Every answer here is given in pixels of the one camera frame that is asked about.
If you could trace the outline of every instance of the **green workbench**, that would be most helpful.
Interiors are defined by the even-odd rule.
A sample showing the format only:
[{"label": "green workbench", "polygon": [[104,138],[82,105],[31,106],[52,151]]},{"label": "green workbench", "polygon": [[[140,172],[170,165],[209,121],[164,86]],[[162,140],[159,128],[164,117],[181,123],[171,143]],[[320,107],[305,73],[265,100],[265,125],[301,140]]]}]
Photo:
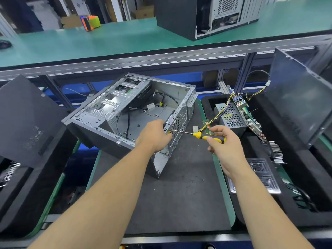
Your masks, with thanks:
[{"label": "green workbench", "polygon": [[230,41],[237,41],[236,45],[258,39],[272,41],[317,33],[331,34],[331,7],[332,0],[276,2],[264,8],[258,22],[194,42],[158,27],[155,18],[105,24],[91,32],[78,27],[20,34],[9,39],[12,48],[0,51],[0,70],[10,66],[53,61],[69,63],[65,60],[110,55],[118,58],[118,54],[139,55],[144,51],[167,52],[188,46],[206,48],[212,47],[209,44],[220,45]]}]

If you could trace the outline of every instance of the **yellow screwdriver handle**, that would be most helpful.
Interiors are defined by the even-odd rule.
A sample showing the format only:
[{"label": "yellow screwdriver handle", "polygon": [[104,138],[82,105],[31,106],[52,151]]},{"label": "yellow screwdriver handle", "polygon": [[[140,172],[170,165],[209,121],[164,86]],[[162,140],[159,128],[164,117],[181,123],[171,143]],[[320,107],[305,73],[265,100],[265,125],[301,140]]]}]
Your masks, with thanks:
[{"label": "yellow screwdriver handle", "polygon": [[198,133],[193,133],[193,136],[195,136],[197,139],[203,139],[203,140],[206,140],[207,137],[212,137],[219,143],[226,142],[226,137],[223,135],[203,134],[202,132],[198,132]]}]

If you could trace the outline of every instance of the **person's right hand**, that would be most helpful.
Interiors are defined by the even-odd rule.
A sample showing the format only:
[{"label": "person's right hand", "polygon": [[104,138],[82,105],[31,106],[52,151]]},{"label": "person's right hand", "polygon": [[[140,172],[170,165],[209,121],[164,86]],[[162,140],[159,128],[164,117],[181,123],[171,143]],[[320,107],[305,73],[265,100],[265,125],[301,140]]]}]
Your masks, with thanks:
[{"label": "person's right hand", "polygon": [[216,135],[226,137],[225,143],[219,143],[212,137],[206,140],[210,144],[208,151],[216,154],[222,166],[224,173],[235,182],[237,176],[245,173],[250,167],[243,153],[240,139],[226,126],[214,126],[210,128]]}]

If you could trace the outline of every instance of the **black anti-static mat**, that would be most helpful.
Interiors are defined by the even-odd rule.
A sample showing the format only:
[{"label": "black anti-static mat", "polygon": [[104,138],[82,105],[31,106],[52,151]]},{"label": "black anti-static mat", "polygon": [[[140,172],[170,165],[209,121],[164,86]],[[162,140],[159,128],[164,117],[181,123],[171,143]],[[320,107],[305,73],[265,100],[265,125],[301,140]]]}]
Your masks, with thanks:
[{"label": "black anti-static mat", "polygon": [[[202,125],[197,102],[188,132],[192,132],[193,125]],[[145,175],[126,235],[231,229],[207,147],[204,140],[184,134],[160,178]],[[116,162],[117,159],[102,152],[92,184]]]}]

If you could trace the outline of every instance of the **power supply unit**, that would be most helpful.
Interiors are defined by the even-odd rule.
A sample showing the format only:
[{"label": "power supply unit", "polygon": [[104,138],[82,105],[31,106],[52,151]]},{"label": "power supply unit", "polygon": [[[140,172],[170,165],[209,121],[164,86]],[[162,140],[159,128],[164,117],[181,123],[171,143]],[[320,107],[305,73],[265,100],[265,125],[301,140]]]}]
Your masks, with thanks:
[{"label": "power supply unit", "polygon": [[[164,132],[184,131],[193,115],[196,87],[164,79],[128,73],[84,102],[62,122],[89,148],[121,159],[134,149],[148,122],[164,121]],[[154,154],[147,173],[159,177],[182,133]]]},{"label": "power supply unit", "polygon": [[[214,115],[220,113],[225,106],[226,103],[216,104],[213,110]],[[218,124],[228,126],[238,137],[241,137],[247,128],[239,110],[233,102],[229,104],[226,111],[218,118]]]},{"label": "power supply unit", "polygon": [[190,40],[256,22],[267,0],[155,0],[158,26]]}]

